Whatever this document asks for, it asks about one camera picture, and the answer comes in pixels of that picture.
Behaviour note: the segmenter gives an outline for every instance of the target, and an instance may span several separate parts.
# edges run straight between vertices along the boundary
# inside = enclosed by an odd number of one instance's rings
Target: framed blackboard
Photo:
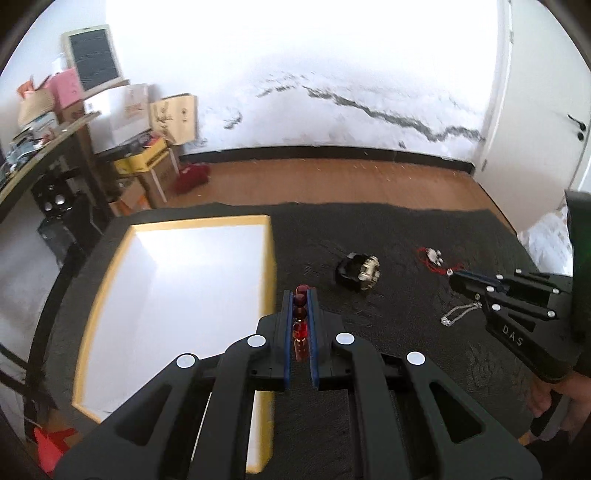
[[[108,25],[66,32],[61,37],[69,65],[78,72],[85,98],[123,81]]]

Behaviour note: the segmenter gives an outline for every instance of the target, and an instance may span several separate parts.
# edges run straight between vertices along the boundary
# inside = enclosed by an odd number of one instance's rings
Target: yellow frame
[[[111,259],[111,263],[107,268],[105,276],[96,293],[95,300],[90,309],[90,315],[86,322],[86,328],[80,343],[80,350],[78,351],[78,360],[76,362],[76,373],[74,375],[74,386],[72,391],[72,406],[92,419],[96,423],[101,423],[101,419],[92,413],[83,404],[83,394],[85,390],[86,373],[88,367],[88,358],[90,349],[95,337],[96,328],[98,326],[100,314],[105,304],[113,279],[119,271],[119,265],[127,250],[131,240],[138,232],[150,232],[154,230],[176,230],[186,228],[206,228],[217,226],[240,226],[240,225],[264,225],[265,238],[263,248],[265,251],[264,259],[264,274],[261,279],[261,312],[260,316],[264,317],[274,312],[275,309],[275,289],[277,285],[277,264],[275,263],[275,251],[272,238],[271,219],[267,215],[245,215],[245,216],[231,216],[231,217],[214,217],[214,218],[192,218],[185,220],[171,220],[168,222],[156,223],[142,223],[138,225],[131,225],[125,232],[121,243],[115,251],[115,255]],[[261,401],[264,408],[261,412],[261,421],[259,423],[261,439],[261,458],[260,463],[255,469],[249,469],[248,473],[261,472],[267,464],[272,455],[272,402],[274,399],[272,392],[261,392]]]

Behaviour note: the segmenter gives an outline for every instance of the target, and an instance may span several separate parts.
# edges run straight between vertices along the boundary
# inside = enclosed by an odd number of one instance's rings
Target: wall stain
[[[234,127],[237,126],[237,124],[239,124],[240,122],[242,122],[242,114],[238,112],[238,116],[232,118],[231,120],[227,120],[226,125],[224,125],[223,127],[226,130],[233,130]]]
[[[371,118],[381,119],[389,124],[398,125],[399,127],[403,128],[414,128],[417,132],[423,134],[430,142],[442,142],[446,140],[449,136],[466,137],[469,140],[476,140],[479,142],[484,142],[485,140],[484,137],[481,136],[480,132],[476,129],[451,126],[446,127],[446,129],[443,132],[435,133],[433,132],[433,130],[431,130],[431,128],[429,128],[423,122],[415,118],[392,115],[390,113],[372,110],[366,105],[361,105],[360,103],[357,103],[353,100],[349,100],[348,98],[342,97],[335,93],[329,92],[328,90],[313,89],[306,86],[304,88],[308,90],[308,95],[312,98],[332,100],[335,104],[339,106],[351,106],[354,108],[358,108],[359,110],[362,110],[367,115],[369,115]]]
[[[270,93],[273,93],[273,92],[285,92],[286,90],[291,90],[293,88],[296,88],[296,86],[295,85],[281,85],[281,86],[275,87],[275,88],[268,88],[268,89],[263,90],[256,97],[257,98],[263,98],[263,97],[266,97],[267,95],[269,95]]]

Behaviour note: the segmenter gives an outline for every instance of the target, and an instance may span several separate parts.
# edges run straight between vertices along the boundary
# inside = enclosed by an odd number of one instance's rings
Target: black speaker
[[[80,194],[63,215],[43,219],[37,232],[62,265],[71,244],[90,255],[108,223],[109,220],[92,206],[88,197]]]
[[[54,171],[43,174],[31,188],[31,193],[39,209],[49,218],[72,208],[76,198],[66,179]]]

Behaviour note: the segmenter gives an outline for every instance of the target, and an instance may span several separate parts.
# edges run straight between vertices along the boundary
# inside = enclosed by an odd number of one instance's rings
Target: person's hand
[[[534,417],[541,416],[550,408],[552,403],[550,390],[555,390],[572,399],[569,411],[560,425],[560,429],[566,430],[569,438],[572,439],[578,434],[591,413],[591,378],[571,372],[562,382],[548,384],[534,377],[527,400],[527,405]]]

